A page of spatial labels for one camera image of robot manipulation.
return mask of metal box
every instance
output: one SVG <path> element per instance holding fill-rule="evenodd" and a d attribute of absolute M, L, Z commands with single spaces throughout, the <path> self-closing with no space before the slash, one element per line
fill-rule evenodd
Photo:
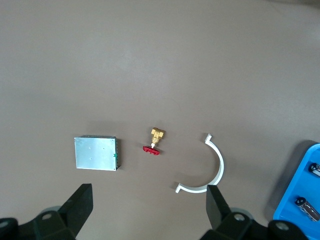
<path fill-rule="evenodd" d="M 116 171 L 118 146 L 114 136 L 85 135 L 74 138 L 77 169 Z"/>

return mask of white arc-shaped object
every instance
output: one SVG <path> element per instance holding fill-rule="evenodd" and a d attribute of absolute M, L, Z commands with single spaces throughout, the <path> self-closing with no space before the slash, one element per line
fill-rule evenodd
<path fill-rule="evenodd" d="M 219 157 L 220 166 L 219 166 L 219 171 L 216 174 L 215 178 L 211 182 L 209 182 L 208 184 L 203 185 L 203 186 L 199 186 L 199 187 L 191 187 L 191 186 L 186 186 L 186 185 L 179 183 L 175 189 L 176 193 L 178 193 L 180 191 L 180 189 L 182 189 L 186 192 L 189 192 L 189 193 L 193 193 L 193 194 L 204 193 L 207 191 L 208 185 L 217 185 L 220 182 L 222 175 L 224 174 L 225 163 L 224 163 L 224 159 L 223 159 L 219 149 L 217 148 L 217 146 L 212 141 L 210 141 L 211 138 L 212 138 L 211 134 L 208 134 L 204 143 L 207 144 L 209 147 L 211 147 Z"/>

